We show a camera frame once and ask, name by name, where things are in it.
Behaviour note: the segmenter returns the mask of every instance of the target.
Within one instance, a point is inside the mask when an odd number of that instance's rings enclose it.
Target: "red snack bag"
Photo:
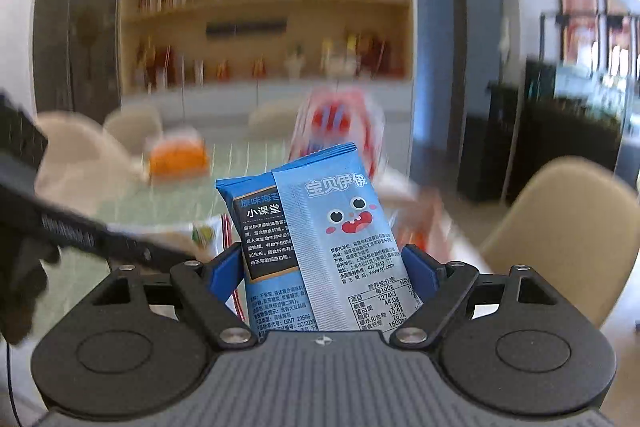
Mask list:
[[[380,164],[384,128],[384,113],[363,91],[315,89],[298,112],[289,161],[354,142],[372,179]]]

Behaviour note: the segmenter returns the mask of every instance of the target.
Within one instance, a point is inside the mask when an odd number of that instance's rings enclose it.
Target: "wooden shelf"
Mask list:
[[[231,84],[241,85],[242,78],[251,78],[252,64],[258,58],[264,59],[270,77],[282,79],[287,73],[286,57],[300,46],[306,58],[303,74],[314,76],[325,40],[345,45],[348,34],[374,34],[389,44],[390,67],[413,78],[414,0],[188,0],[173,8],[166,1],[162,4],[166,9],[142,13],[140,0],[118,0],[122,92],[133,87],[136,55],[148,39],[156,47],[170,46],[175,57],[184,58],[188,80],[193,80],[196,60],[204,62],[209,76],[226,60]],[[286,31],[229,38],[207,35],[207,25],[276,20],[286,20]]]
[[[259,6],[272,3],[336,3],[336,4],[378,4],[380,6],[405,6],[410,5],[409,0],[193,0],[184,6],[162,10],[153,13],[137,13],[124,16],[122,23],[129,25],[149,20],[158,20],[177,14],[193,14],[201,10],[215,8],[229,8],[236,6]]]

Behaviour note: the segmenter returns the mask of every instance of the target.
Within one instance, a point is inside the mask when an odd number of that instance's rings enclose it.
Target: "circular plate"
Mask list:
[[[498,311],[449,333],[440,359],[452,383],[517,415],[559,415],[598,402],[615,374],[613,350],[585,318],[554,317],[551,308]]]
[[[184,395],[206,366],[200,338],[148,308],[76,312],[33,353],[33,378],[48,406],[92,418],[148,414]]]

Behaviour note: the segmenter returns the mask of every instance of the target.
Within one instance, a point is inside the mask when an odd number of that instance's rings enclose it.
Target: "blue gripper pad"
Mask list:
[[[446,268],[415,245],[402,248],[400,255],[414,291],[422,302],[427,302],[446,278]],[[231,245],[212,264],[209,292],[220,302],[226,302],[244,278],[242,245]]]

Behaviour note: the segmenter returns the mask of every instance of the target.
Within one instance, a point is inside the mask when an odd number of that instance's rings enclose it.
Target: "framed picture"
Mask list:
[[[609,74],[626,77],[631,68],[631,18],[629,8],[621,0],[605,0],[607,6],[607,42]]]
[[[598,0],[560,0],[563,13],[587,12],[593,15],[573,16],[562,28],[561,60],[598,69]]]

